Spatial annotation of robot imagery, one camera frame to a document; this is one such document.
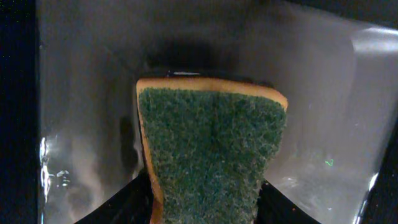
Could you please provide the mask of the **green and yellow sponge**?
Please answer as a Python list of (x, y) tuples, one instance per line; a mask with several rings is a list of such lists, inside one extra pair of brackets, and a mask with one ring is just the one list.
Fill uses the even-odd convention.
[(273, 88), (217, 78), (142, 78), (142, 146), (151, 223), (252, 223), (280, 148), (288, 101)]

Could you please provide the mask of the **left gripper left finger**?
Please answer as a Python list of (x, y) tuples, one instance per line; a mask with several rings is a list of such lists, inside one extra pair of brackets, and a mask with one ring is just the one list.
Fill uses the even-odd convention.
[(76, 224), (149, 224), (154, 196), (146, 169)]

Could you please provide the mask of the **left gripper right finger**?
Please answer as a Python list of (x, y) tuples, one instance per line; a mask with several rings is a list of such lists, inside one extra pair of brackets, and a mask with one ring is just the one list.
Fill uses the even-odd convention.
[(320, 224), (268, 181), (261, 185), (257, 207), (255, 224)]

